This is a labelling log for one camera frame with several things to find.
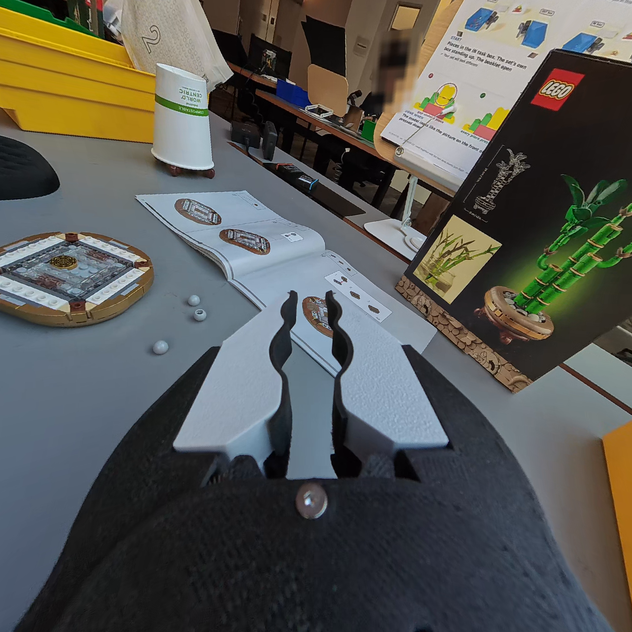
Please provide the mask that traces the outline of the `yellow plastic bin stack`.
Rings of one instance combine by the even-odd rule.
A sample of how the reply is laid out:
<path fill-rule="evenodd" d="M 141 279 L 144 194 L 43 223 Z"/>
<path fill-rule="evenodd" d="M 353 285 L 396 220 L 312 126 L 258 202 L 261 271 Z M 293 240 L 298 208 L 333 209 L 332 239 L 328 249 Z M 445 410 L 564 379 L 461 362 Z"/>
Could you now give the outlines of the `yellow plastic bin stack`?
<path fill-rule="evenodd" d="M 631 593 L 631 422 L 605 435 L 602 444 Z"/>
<path fill-rule="evenodd" d="M 124 47 L 1 2 L 1 108 L 21 129 L 151 144 L 154 91 Z"/>

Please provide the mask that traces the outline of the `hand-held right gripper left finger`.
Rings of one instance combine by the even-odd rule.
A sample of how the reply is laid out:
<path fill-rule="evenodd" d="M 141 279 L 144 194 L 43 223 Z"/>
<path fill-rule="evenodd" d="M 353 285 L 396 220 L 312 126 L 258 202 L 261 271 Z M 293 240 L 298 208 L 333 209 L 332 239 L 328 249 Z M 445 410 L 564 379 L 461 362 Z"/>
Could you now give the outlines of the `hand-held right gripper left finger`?
<path fill-rule="evenodd" d="M 176 451 L 250 455 L 267 477 L 286 476 L 292 411 L 282 366 L 297 300 L 295 291 L 284 293 L 225 340 L 173 442 Z"/>

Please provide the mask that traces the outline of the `gold round lego base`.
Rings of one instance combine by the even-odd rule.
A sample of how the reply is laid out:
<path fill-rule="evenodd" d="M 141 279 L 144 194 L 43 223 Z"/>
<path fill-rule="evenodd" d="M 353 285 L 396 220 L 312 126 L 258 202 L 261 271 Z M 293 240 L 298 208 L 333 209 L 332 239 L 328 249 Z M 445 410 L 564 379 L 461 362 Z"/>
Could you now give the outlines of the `gold round lego base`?
<path fill-rule="evenodd" d="M 1 247 L 1 311 L 38 325 L 110 320 L 153 281 L 147 254 L 101 234 L 41 233 Z"/>

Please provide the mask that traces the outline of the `white paper bag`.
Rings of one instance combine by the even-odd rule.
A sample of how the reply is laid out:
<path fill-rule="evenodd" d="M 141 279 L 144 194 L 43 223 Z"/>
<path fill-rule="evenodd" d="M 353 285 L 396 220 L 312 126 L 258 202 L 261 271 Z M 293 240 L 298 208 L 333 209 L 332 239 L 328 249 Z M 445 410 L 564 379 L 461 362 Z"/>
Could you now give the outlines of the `white paper bag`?
<path fill-rule="evenodd" d="M 198 1 L 105 1 L 103 18 L 138 70 L 170 66 L 207 92 L 233 76 Z"/>

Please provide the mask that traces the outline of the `lego instruction booklet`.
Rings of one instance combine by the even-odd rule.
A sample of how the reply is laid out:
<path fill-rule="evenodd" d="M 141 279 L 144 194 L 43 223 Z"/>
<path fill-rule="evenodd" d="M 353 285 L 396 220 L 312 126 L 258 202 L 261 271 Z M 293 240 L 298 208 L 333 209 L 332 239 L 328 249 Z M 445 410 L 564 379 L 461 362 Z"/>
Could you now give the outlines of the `lego instruction booklet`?
<path fill-rule="evenodd" d="M 137 195 L 136 199 L 184 241 L 220 266 L 239 292 L 264 309 L 290 290 L 298 294 L 293 341 L 331 375 L 326 293 L 355 304 L 403 344 L 422 352 L 435 334 L 411 310 L 384 293 L 319 233 L 278 216 L 248 192 Z"/>

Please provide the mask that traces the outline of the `black power adapter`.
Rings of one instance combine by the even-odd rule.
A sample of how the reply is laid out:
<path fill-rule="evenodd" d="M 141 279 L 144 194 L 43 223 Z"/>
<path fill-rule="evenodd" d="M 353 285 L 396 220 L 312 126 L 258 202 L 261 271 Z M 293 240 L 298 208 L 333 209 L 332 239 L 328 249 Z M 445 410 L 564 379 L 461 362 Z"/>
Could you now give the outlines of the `black power adapter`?
<path fill-rule="evenodd" d="M 249 122 L 231 122 L 231 141 L 248 146 L 250 148 L 260 148 L 261 135 L 258 127 Z"/>

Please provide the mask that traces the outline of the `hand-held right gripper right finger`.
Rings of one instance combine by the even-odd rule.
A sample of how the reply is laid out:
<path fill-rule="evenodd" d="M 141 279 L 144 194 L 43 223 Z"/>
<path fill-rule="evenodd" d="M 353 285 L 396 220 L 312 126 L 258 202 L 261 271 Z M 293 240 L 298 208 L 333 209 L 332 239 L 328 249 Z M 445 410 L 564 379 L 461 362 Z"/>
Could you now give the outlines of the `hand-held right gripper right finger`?
<path fill-rule="evenodd" d="M 351 304 L 326 294 L 334 384 L 330 457 L 338 477 L 357 477 L 373 455 L 392 463 L 405 449 L 445 448 L 449 439 L 402 345 Z"/>

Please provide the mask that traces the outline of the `white paper cup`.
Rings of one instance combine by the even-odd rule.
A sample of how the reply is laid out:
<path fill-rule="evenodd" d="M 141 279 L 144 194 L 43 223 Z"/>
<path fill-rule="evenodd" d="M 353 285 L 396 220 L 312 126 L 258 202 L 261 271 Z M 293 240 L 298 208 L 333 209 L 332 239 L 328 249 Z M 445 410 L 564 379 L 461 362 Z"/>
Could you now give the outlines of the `white paper cup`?
<path fill-rule="evenodd" d="M 182 170 L 214 168 L 207 84 L 201 76 L 156 64 L 152 154 Z"/>

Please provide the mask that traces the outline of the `blue storage bin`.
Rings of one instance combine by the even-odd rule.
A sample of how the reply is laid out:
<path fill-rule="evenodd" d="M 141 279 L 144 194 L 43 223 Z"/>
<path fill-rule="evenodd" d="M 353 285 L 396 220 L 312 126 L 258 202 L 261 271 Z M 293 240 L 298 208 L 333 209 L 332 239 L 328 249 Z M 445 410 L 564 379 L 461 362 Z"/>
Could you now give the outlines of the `blue storage bin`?
<path fill-rule="evenodd" d="M 276 82 L 276 95 L 298 108 L 305 108 L 311 105 L 307 91 L 281 78 L 278 78 Z"/>

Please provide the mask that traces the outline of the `black monitor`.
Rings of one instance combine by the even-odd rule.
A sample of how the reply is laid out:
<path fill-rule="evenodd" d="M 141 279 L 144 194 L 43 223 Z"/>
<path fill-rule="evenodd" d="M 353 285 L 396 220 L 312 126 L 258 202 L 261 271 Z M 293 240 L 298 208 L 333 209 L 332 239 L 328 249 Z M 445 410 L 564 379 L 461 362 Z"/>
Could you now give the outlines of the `black monitor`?
<path fill-rule="evenodd" d="M 292 52 L 251 34 L 248 65 L 257 74 L 287 80 Z"/>

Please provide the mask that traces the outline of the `green plastic bin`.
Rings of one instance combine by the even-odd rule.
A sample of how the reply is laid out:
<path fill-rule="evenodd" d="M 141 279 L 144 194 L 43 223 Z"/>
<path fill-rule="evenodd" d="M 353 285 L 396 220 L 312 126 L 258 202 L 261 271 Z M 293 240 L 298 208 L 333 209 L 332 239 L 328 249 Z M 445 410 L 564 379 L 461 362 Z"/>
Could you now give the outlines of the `green plastic bin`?
<path fill-rule="evenodd" d="M 36 19 L 105 39 L 103 2 L 96 1 L 92 20 L 91 1 L 1 1 L 1 7 Z"/>

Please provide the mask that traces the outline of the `black wrist rest pad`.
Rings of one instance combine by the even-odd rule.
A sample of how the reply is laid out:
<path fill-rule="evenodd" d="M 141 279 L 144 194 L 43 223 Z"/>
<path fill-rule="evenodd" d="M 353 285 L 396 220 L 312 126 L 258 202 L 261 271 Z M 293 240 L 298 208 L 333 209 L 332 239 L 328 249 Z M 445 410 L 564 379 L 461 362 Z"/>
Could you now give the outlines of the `black wrist rest pad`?
<path fill-rule="evenodd" d="M 1 137 L 1 200 L 23 200 L 54 193 L 60 186 L 49 162 L 32 147 Z"/>

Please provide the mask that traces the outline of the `black lego set box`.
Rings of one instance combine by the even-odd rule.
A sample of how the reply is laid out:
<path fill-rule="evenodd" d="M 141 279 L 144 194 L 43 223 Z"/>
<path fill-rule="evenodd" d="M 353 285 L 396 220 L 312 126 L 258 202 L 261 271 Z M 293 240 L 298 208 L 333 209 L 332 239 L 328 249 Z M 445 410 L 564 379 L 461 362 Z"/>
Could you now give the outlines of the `black lego set box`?
<path fill-rule="evenodd" d="M 396 289 L 511 392 L 631 316 L 631 63 L 552 51 Z"/>

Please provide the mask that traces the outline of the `wooden chair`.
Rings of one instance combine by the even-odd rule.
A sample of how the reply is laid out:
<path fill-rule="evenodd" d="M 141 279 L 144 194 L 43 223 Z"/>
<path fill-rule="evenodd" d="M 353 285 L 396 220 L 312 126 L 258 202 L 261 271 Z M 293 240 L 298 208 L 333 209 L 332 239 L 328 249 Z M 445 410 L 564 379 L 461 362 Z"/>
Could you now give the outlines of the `wooden chair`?
<path fill-rule="evenodd" d="M 348 82 L 345 76 L 310 64 L 307 69 L 307 92 L 311 104 L 328 107 L 337 116 L 345 114 L 348 98 Z"/>

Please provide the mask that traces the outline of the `black desk mat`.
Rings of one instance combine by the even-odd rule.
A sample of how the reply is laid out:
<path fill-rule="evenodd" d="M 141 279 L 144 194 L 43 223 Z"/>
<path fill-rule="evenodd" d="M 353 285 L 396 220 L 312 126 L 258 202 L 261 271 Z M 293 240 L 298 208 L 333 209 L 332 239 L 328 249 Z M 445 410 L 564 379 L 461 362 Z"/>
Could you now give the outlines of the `black desk mat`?
<path fill-rule="evenodd" d="M 274 171 L 274 164 L 275 163 L 273 162 L 263 162 L 264 168 L 277 175 Z M 294 187 L 294 181 L 284 181 Z M 332 191 L 330 188 L 325 187 L 322 183 L 318 184 L 316 190 L 311 195 L 305 195 L 316 201 L 319 205 L 326 208 L 333 214 L 336 214 L 336 216 L 338 217 L 351 217 L 364 214 L 364 211 L 357 207 L 354 203 Z"/>

